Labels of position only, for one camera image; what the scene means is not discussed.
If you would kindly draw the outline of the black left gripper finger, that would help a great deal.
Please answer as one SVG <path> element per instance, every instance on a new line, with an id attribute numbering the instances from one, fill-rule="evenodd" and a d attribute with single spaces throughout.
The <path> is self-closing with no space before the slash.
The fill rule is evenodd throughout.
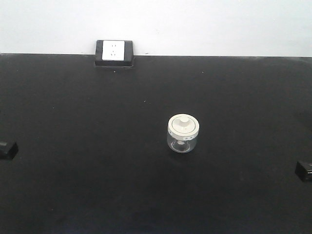
<path id="1" fill-rule="evenodd" d="M 0 142 L 0 160 L 12 160 L 18 153 L 19 148 L 15 141 Z"/>

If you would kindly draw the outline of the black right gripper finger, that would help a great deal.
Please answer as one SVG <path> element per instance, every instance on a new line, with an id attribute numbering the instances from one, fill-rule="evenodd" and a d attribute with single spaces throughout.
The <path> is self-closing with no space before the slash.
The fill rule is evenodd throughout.
<path id="1" fill-rule="evenodd" d="M 298 176 L 298 178 L 302 182 L 311 182 L 312 181 L 312 164 L 303 162 L 303 161 L 297 161 L 295 174 Z"/>

